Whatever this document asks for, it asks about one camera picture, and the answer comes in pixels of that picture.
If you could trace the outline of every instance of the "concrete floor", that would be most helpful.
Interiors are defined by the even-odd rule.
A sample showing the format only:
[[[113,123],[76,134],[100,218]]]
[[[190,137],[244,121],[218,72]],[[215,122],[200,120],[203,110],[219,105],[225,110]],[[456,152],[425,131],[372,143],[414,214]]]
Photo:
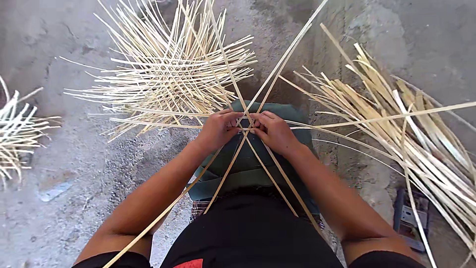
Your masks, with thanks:
[[[116,0],[104,1],[114,6]],[[228,9],[227,38],[233,41],[252,34],[259,63],[255,77],[240,88],[251,98],[272,67],[302,28],[317,0],[216,0],[216,9]],[[163,4],[164,10],[172,10]],[[63,88],[84,89],[94,84],[86,68],[58,59],[103,68],[112,42],[106,28],[93,16],[105,17],[96,1],[4,0],[0,2],[0,74],[11,91],[26,94],[38,86],[45,90],[31,103],[41,115],[60,115],[63,127],[43,140],[47,149],[36,151],[18,189],[13,183],[0,194],[0,267],[70,267],[89,237],[113,208],[137,185],[172,159],[197,131],[171,129],[160,134],[126,135],[106,144],[99,134],[113,126],[94,103],[74,100]],[[408,79],[443,104],[476,100],[476,3],[470,0],[341,0],[329,1],[318,17],[342,46],[352,50],[354,40],[390,71]],[[345,81],[348,72],[337,50],[318,23],[308,32],[284,76],[306,65]],[[338,119],[313,115],[316,109],[294,89],[278,82],[270,101],[292,103],[310,114],[311,122]],[[471,109],[456,111],[471,123]],[[472,132],[450,121],[468,149]],[[315,133],[321,139],[339,141]],[[391,221],[392,199],[401,178],[364,156],[328,144],[316,144],[321,159],[349,185],[361,189],[362,197]],[[67,189],[50,201],[51,189]],[[187,225],[190,201],[182,200],[154,236],[151,263],[162,262],[168,248]],[[467,250],[437,212],[430,218],[430,245],[442,268],[457,267]]]

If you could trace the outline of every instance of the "left hand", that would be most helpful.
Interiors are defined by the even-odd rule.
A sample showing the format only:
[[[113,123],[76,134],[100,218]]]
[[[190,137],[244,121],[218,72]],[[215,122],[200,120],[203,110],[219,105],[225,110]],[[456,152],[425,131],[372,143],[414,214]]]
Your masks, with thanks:
[[[208,154],[218,150],[238,134],[240,129],[236,127],[237,119],[242,116],[243,113],[233,112],[231,109],[212,114],[195,141]]]

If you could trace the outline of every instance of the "dark green cloth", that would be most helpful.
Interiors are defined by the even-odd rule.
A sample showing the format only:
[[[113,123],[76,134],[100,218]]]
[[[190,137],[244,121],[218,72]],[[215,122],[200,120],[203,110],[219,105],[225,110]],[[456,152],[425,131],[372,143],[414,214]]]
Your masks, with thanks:
[[[235,100],[234,102],[232,102],[231,106],[233,107],[233,110],[236,112],[244,111],[239,100]],[[260,103],[253,103],[249,112],[255,113],[258,110],[259,106],[260,106]],[[284,105],[284,104],[277,104],[277,103],[266,103],[263,105],[262,110],[273,112],[274,114],[278,115],[279,117],[285,120],[307,124],[307,118],[302,113],[300,113],[298,109],[296,109],[294,106],[290,104]],[[241,121],[241,125],[243,127],[248,127],[249,126],[248,119],[243,119]],[[311,151],[314,154],[316,154],[312,146],[311,133],[308,129],[295,129],[293,130],[293,133],[302,144],[307,145],[311,149]],[[206,170],[204,175],[188,192],[192,200],[206,199],[214,195],[243,137],[244,135],[242,133],[238,134],[234,136],[225,146],[223,146],[222,150],[217,155],[217,157],[215,158],[213,163],[210,165],[210,167]],[[266,168],[273,176],[276,183],[280,186],[281,189],[283,189],[283,192],[290,192],[287,190],[289,189],[288,184],[286,183],[285,179],[279,172],[273,159],[269,156],[260,138],[258,138],[258,136],[252,133],[249,133],[248,139],[253,145],[253,148],[256,150],[257,154],[259,155],[259,158],[261,159],[261,161],[263,161]],[[200,172],[204,169],[204,167],[206,167],[206,165],[208,164],[208,162],[210,161],[210,159],[212,158],[214,154],[215,153],[209,155],[203,161],[200,167],[196,170],[195,176],[198,176],[200,174]],[[299,194],[305,201],[309,210],[313,214],[317,214],[318,213],[317,206],[315,205],[314,201],[310,197],[310,194],[308,190],[306,189],[306,186],[301,181],[301,179],[297,175],[294,168],[281,155],[277,153],[274,153],[274,155],[276,159],[278,160],[279,164],[281,165],[281,167],[283,168],[283,170],[285,171],[289,180],[293,184],[293,186],[296,188],[296,190],[299,192]],[[273,185],[272,181],[269,179],[268,175],[266,174],[263,167],[259,163],[258,159],[254,155],[253,151],[249,147],[248,142],[245,141],[218,195],[220,196],[227,192],[230,192],[242,187],[272,186],[272,185]],[[294,195],[293,196],[287,195],[286,198],[291,203],[297,202]]]

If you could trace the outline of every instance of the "right hand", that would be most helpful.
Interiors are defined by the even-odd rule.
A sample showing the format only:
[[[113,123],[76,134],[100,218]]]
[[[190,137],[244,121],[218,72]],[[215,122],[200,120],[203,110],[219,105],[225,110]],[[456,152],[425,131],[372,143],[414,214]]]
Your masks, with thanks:
[[[271,150],[287,158],[302,147],[303,144],[279,116],[270,111],[249,115],[256,119],[255,128],[251,133],[256,134]]]

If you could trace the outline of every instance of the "bundle of bamboo strips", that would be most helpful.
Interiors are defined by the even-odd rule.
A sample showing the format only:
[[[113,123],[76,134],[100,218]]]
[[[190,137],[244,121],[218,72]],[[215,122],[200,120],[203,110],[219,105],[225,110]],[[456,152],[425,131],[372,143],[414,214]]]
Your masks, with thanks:
[[[222,33],[226,10],[218,16],[215,25],[218,31],[214,31],[211,6],[208,8],[202,0],[186,1],[185,5],[178,0],[171,27],[165,23],[153,0],[141,0],[143,7],[139,14],[130,2],[126,5],[119,0],[112,14],[100,4],[119,30],[95,16],[112,33],[110,36],[118,48],[113,51],[125,58],[111,60],[127,67],[96,68],[102,73],[113,74],[93,75],[96,82],[107,86],[66,89],[69,92],[65,94],[107,104],[103,109],[108,114],[128,116],[126,119],[111,118],[121,123],[108,132],[111,141],[143,122],[153,124],[143,126],[140,133],[157,127],[183,126],[183,120],[189,118],[195,118],[202,125],[189,113],[211,114],[223,109],[230,100],[236,99],[233,92],[225,90],[232,83],[231,76],[235,81],[252,76],[251,68],[242,68],[256,62],[254,52],[246,49],[252,43],[252,36],[225,46],[224,54],[220,51],[225,41]],[[161,112],[150,113],[147,109]]]
[[[6,188],[7,180],[13,179],[12,173],[16,173],[21,183],[22,170],[31,169],[26,156],[33,154],[33,148],[42,146],[38,143],[38,139],[46,136],[44,130],[60,127],[50,126],[50,121],[61,117],[33,117],[37,110],[35,106],[25,103],[23,108],[20,107],[21,102],[41,91],[42,87],[20,98],[18,91],[10,97],[7,85],[1,76],[0,84],[6,98],[6,103],[0,110],[0,176]]]
[[[404,172],[397,172],[406,178],[419,231],[434,267],[436,264],[411,196],[410,183],[428,197],[470,249],[470,254],[476,257],[472,241],[476,232],[475,165],[441,117],[436,113],[428,113],[438,109],[434,108],[435,105],[440,105],[420,89],[396,76],[384,78],[373,59],[357,43],[354,45],[358,52],[357,59],[350,60],[327,28],[323,24],[321,27],[347,60],[346,67],[361,79],[367,97],[339,79],[330,80],[324,73],[317,77],[304,66],[305,73],[295,74],[309,83],[317,93],[305,92],[289,80],[283,80],[330,109],[331,114],[348,121],[334,126],[357,126],[360,131],[378,141],[386,152],[369,145],[365,147],[401,165]],[[475,105],[467,103],[465,107]]]

